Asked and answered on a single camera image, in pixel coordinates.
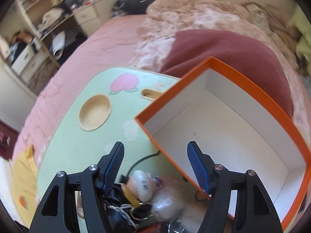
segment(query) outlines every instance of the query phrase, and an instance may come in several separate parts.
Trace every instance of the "orange box on desk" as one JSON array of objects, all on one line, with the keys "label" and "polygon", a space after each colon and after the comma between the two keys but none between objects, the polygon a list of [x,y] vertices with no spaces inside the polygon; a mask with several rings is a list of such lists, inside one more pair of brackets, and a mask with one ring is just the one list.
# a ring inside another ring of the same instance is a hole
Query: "orange box on desk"
[{"label": "orange box on desk", "polygon": [[[287,114],[257,85],[208,58],[163,93],[136,121],[155,146],[200,190],[187,158],[196,141],[231,171],[257,172],[287,229],[311,180],[311,153]],[[236,191],[229,215],[234,216]]]}]

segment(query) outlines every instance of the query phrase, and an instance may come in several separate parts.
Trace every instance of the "table top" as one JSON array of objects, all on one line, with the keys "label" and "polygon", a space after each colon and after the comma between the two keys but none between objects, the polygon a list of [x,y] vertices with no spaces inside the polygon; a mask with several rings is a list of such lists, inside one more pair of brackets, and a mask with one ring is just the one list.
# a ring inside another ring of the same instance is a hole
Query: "table top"
[{"label": "table top", "polygon": [[[164,92],[177,81],[163,74],[128,68],[109,68],[96,75],[74,101],[50,141],[38,171],[39,196],[44,195],[58,171],[71,174],[97,164],[103,155],[109,154],[116,141],[121,141],[125,148],[117,181],[139,159],[156,153],[158,150],[134,120],[152,102],[143,98],[141,91],[148,88]],[[111,114],[98,129],[83,131],[78,124],[80,108],[96,94],[109,97]],[[147,159],[133,170],[143,170],[152,176],[169,173],[194,197],[195,188],[182,181],[181,173],[164,155]],[[79,223],[82,232],[86,232],[84,220],[79,219]]]}]

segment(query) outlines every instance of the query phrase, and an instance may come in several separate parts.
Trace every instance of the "black cable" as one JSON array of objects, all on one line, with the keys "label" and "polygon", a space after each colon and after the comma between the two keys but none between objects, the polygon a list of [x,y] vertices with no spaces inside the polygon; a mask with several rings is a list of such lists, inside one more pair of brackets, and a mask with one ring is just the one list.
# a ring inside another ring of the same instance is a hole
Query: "black cable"
[{"label": "black cable", "polygon": [[128,170],[128,173],[126,174],[126,177],[128,177],[131,173],[131,171],[134,169],[135,166],[137,166],[139,163],[143,162],[144,160],[146,159],[149,159],[149,158],[152,158],[152,157],[156,157],[156,156],[159,156],[160,155],[160,151],[158,151],[157,153],[155,154],[151,154],[151,155],[148,155],[146,157],[143,157],[141,158],[140,160],[138,160],[136,163],[134,163],[134,165],[131,166],[131,168]]}]

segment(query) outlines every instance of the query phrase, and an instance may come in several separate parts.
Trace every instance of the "metal screw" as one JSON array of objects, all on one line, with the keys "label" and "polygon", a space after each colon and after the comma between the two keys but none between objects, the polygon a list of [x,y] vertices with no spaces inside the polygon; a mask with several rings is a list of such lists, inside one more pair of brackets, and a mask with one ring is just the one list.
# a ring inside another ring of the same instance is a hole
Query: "metal screw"
[{"label": "metal screw", "polygon": [[90,165],[89,170],[90,171],[95,171],[97,169],[97,165]]},{"label": "metal screw", "polygon": [[221,165],[221,164],[216,164],[216,165],[215,165],[215,169],[218,170],[218,171],[221,171],[221,170],[224,169],[224,167],[223,167],[223,165]]},{"label": "metal screw", "polygon": [[56,174],[57,177],[61,178],[65,175],[65,172],[64,171],[60,171]]},{"label": "metal screw", "polygon": [[255,176],[256,172],[254,170],[248,170],[247,173],[251,176]]}]

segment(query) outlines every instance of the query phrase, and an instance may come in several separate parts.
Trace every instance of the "pink bedsheet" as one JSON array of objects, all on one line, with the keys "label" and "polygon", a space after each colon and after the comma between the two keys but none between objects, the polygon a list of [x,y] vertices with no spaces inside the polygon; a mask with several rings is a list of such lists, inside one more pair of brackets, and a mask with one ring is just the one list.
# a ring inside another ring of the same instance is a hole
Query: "pink bedsheet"
[{"label": "pink bedsheet", "polygon": [[110,19],[77,48],[39,95],[16,142],[12,163],[33,144],[35,162],[37,166],[41,164],[57,126],[86,84],[109,67],[127,66],[134,57],[140,40],[137,28],[145,17]]}]

